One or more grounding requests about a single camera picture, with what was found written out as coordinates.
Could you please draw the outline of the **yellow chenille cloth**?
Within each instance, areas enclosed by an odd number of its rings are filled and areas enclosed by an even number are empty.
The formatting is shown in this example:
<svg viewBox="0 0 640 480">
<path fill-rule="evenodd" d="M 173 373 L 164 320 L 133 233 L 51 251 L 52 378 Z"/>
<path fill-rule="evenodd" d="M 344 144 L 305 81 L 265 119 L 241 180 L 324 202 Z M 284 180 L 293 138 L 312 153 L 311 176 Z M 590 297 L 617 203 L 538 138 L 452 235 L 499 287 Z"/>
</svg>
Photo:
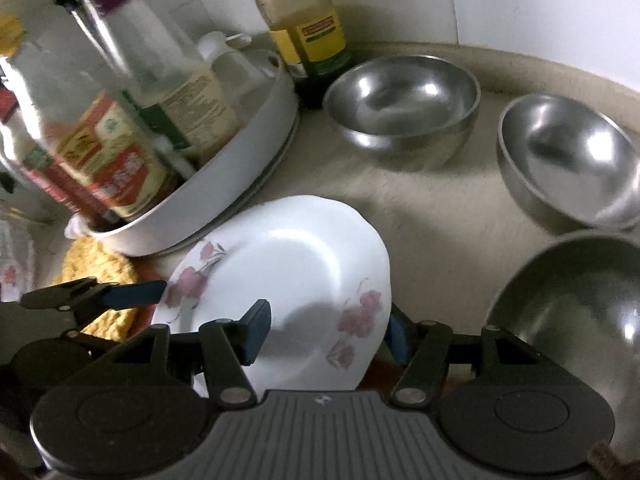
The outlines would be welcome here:
<svg viewBox="0 0 640 480">
<path fill-rule="evenodd" d="M 93 237 L 74 240 L 62 262 L 61 272 L 52 280 L 58 285 L 78 278 L 96 278 L 99 283 L 119 285 L 140 281 L 130 260 L 107 248 Z M 86 335 L 123 342 L 134 324 L 134 310 L 107 310 L 82 329 Z"/>
</svg>

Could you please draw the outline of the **clear purple cap bottle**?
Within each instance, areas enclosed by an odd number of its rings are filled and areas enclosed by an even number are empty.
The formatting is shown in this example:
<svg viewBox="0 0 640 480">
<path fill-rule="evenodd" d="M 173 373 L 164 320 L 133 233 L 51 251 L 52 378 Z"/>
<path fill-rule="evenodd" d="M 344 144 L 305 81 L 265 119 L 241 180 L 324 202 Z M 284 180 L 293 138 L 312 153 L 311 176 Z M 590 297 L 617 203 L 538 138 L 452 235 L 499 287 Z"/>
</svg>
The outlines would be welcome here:
<svg viewBox="0 0 640 480">
<path fill-rule="evenodd" d="M 82 0 L 140 116 L 195 166 L 241 129 L 194 42 L 150 0 Z"/>
</svg>

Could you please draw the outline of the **large steel bowl front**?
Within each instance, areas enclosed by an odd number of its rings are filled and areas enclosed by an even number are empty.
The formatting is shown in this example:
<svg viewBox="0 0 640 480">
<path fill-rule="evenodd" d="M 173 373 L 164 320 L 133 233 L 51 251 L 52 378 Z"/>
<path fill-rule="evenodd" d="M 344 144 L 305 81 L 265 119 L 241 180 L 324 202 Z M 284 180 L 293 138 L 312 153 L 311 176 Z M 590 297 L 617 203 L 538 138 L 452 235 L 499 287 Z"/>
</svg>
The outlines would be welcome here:
<svg viewBox="0 0 640 480">
<path fill-rule="evenodd" d="M 639 243 L 582 231 L 530 258 L 486 316 L 608 401 L 612 447 L 639 457 Z"/>
</svg>

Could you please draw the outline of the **yellow label oil bottle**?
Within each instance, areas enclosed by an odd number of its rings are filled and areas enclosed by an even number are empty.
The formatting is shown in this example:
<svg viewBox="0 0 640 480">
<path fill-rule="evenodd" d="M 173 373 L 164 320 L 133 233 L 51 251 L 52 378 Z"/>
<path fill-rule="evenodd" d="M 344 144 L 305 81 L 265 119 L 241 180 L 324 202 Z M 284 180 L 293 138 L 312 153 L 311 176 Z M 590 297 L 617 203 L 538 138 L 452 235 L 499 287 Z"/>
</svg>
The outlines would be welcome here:
<svg viewBox="0 0 640 480">
<path fill-rule="evenodd" d="M 255 0 L 294 79 L 300 107 L 318 110 L 332 82 L 352 67 L 333 0 Z"/>
</svg>

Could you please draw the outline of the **vinegar bottle yellow red label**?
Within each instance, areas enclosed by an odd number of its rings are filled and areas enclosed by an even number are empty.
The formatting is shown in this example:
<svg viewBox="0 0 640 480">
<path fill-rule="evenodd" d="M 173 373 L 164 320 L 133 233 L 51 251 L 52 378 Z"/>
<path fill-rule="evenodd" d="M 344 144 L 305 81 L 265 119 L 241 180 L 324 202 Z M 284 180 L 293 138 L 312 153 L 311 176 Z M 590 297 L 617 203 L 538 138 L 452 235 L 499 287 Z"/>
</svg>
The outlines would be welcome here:
<svg viewBox="0 0 640 480">
<path fill-rule="evenodd" d="M 122 221 L 141 217 L 176 190 L 175 170 L 119 99 L 43 51 L 12 14 L 1 17 L 1 67 L 30 136 Z"/>
</svg>

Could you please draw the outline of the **white rotating condiment tray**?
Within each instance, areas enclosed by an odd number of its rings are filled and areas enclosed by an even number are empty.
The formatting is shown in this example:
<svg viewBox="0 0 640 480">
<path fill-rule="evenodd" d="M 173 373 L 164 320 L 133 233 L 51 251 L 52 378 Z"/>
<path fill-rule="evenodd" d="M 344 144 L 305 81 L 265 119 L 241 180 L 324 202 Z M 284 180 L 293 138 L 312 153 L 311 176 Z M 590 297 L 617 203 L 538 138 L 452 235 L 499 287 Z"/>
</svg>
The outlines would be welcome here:
<svg viewBox="0 0 640 480">
<path fill-rule="evenodd" d="M 94 232 L 73 216 L 64 235 L 85 235 L 129 257 L 171 252 L 205 229 L 225 222 L 270 177 L 299 122 L 294 82 L 277 53 L 249 50 L 248 60 L 268 76 L 266 94 L 248 124 L 205 166 L 154 209 L 133 222 Z"/>
</svg>

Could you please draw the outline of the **red cloth mat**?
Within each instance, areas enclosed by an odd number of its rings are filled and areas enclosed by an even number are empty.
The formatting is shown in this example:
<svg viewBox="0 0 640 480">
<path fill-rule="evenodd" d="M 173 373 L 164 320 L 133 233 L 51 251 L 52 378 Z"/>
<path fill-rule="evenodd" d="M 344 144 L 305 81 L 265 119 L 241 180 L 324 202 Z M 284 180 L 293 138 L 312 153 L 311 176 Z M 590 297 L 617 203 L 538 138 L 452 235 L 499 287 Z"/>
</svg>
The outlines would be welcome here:
<svg viewBox="0 0 640 480">
<path fill-rule="evenodd" d="M 153 266 L 152 261 L 149 258 L 137 258 L 132 260 L 134 264 L 134 270 L 138 274 L 138 278 L 142 282 L 164 280 L 163 274 L 160 274 Z M 137 308 L 134 322 L 132 322 L 130 329 L 128 330 L 128 338 L 136 336 L 138 333 L 143 332 L 150 324 L 156 304 L 149 304 L 141 308 Z"/>
</svg>

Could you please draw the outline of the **white floral plate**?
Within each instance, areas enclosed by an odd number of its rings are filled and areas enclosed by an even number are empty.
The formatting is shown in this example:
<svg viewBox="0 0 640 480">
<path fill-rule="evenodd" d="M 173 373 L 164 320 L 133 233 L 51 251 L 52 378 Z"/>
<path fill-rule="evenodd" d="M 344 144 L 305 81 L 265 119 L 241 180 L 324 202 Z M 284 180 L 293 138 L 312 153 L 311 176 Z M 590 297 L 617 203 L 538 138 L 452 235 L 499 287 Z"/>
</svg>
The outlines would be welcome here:
<svg viewBox="0 0 640 480">
<path fill-rule="evenodd" d="M 247 209 L 196 243 L 172 272 L 153 321 L 192 333 L 255 301 L 271 327 L 244 373 L 268 390 L 355 389 L 386 331 L 390 258 L 351 206 L 301 195 Z"/>
</svg>

